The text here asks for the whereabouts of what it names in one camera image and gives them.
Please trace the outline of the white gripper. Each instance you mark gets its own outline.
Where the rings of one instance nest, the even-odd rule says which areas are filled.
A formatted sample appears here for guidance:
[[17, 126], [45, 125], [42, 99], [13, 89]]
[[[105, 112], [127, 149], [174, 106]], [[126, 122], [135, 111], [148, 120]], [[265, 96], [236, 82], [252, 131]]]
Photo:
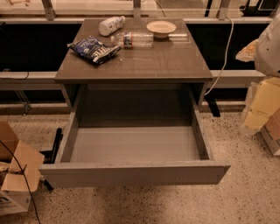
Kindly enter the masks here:
[[[244, 46], [235, 56], [242, 62], [255, 60], [255, 39]], [[259, 132], [270, 117], [280, 109], [280, 78], [269, 77], [259, 83], [252, 82], [248, 87], [245, 108], [241, 113], [240, 132], [252, 136]]]

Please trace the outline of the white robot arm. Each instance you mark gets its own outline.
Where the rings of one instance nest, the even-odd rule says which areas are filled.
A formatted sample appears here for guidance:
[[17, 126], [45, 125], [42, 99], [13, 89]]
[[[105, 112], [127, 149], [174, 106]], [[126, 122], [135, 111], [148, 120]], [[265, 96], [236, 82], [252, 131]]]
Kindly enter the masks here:
[[280, 15], [275, 16], [259, 38], [243, 47], [235, 58], [253, 61], [255, 70], [265, 75], [261, 82], [252, 82], [248, 87], [241, 114], [241, 133], [252, 136], [280, 108]]

